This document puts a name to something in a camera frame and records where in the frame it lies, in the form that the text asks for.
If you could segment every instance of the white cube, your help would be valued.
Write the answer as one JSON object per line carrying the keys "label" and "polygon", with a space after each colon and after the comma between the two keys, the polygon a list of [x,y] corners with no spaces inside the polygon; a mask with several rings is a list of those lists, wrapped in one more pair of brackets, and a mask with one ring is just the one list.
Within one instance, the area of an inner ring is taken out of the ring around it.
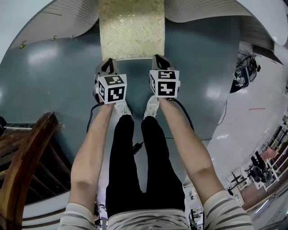
{"label": "white cube", "polygon": [[105,104],[125,101],[127,90],[126,74],[98,77],[99,96]]}
{"label": "white cube", "polygon": [[150,86],[156,97],[177,97],[179,71],[150,71]]}

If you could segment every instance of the gray floor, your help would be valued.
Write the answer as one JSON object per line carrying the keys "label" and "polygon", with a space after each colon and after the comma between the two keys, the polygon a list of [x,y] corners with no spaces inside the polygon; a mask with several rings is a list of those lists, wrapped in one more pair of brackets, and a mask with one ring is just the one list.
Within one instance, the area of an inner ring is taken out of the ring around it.
{"label": "gray floor", "polygon": [[[239,47],[237,18],[208,18],[182,24],[166,21],[165,56],[180,70],[178,100],[183,103],[201,139],[210,139],[225,106],[235,70]],[[86,134],[91,107],[95,67],[102,61],[99,29],[81,37],[43,41],[24,49],[7,52],[0,65],[0,115],[8,122],[36,122],[48,111],[55,111],[66,128],[58,135],[68,158],[73,161]],[[142,141],[140,122],[151,94],[150,60],[119,62],[127,74],[127,102],[134,115],[134,143]],[[166,137],[171,137],[161,111],[157,119]],[[100,195],[108,182],[108,159],[113,114],[107,136],[100,179]],[[174,141],[167,140],[177,175],[185,173]],[[145,190],[147,157],[143,148],[135,157],[140,186]]]}

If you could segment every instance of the white wall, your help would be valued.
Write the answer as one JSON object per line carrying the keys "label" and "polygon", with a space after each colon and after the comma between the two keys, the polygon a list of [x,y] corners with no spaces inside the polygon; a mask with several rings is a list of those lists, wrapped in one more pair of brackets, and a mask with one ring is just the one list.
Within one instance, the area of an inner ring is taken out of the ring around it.
{"label": "white wall", "polygon": [[216,173],[226,187],[230,184],[225,178],[235,170],[240,174],[239,167],[249,162],[249,155],[272,137],[288,107],[288,99],[283,95],[286,69],[266,57],[258,56],[256,61],[261,71],[247,88],[228,96],[224,121],[207,147]]}
{"label": "white wall", "polygon": [[0,63],[22,28],[54,0],[2,0],[0,7]]}

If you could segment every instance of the gold patterned fabric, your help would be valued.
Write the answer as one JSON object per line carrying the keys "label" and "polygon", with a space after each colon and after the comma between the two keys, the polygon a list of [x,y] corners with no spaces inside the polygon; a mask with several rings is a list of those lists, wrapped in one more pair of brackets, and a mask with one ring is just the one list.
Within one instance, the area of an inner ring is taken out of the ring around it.
{"label": "gold patterned fabric", "polygon": [[99,7],[103,60],[164,55],[164,0],[100,0]]}

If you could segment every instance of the striped shirt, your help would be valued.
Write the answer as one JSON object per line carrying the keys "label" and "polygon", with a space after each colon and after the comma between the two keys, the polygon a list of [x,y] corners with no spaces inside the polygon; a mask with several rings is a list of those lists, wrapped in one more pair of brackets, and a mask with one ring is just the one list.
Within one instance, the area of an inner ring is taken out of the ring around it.
{"label": "striped shirt", "polygon": [[[227,191],[214,194],[204,204],[205,230],[254,230],[251,218]],[[85,207],[69,203],[58,230],[95,230],[92,213]],[[108,220],[109,230],[189,230],[183,211],[151,209],[123,212]]]}

